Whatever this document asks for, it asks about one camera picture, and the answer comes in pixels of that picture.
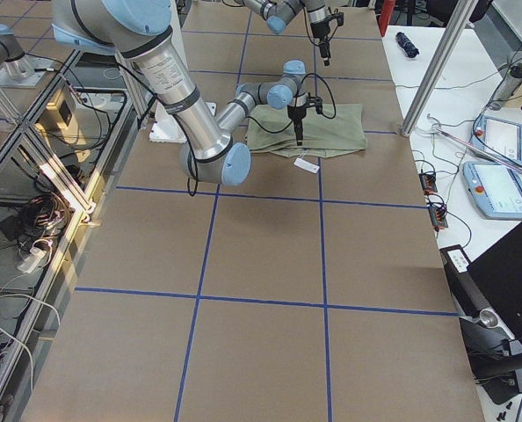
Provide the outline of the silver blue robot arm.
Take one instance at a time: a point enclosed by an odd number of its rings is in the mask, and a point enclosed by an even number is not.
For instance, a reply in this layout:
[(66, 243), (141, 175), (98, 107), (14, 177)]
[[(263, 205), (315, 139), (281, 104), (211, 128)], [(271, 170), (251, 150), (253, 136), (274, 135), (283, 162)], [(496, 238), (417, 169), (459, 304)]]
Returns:
[(333, 11), (325, 1), (318, 0), (236, 0), (235, 4), (244, 6), (260, 16), (268, 28), (275, 34), (281, 34), (295, 17), (305, 14), (305, 28), (310, 43), (317, 47), (325, 66), (330, 66), (330, 42), (334, 36), (331, 33), (330, 23), (337, 21), (337, 27), (344, 24), (344, 14), (339, 10)]
[(240, 185), (250, 172), (251, 154), (246, 144), (233, 140), (233, 131), (256, 106), (282, 109), (306, 96), (305, 65), (292, 60), (280, 80), (241, 85), (236, 97), (212, 115), (171, 42), (170, 2), (54, 1), (52, 12), (57, 41), (96, 54), (121, 54), (137, 64), (185, 134), (179, 159), (188, 178)]

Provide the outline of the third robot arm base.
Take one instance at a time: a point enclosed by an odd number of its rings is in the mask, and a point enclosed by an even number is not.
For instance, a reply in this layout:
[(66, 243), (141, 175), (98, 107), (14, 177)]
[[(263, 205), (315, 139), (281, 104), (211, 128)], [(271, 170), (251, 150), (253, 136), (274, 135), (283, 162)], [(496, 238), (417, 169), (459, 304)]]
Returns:
[(34, 88), (44, 74), (54, 69), (54, 60), (28, 56), (13, 31), (0, 24), (0, 85)]

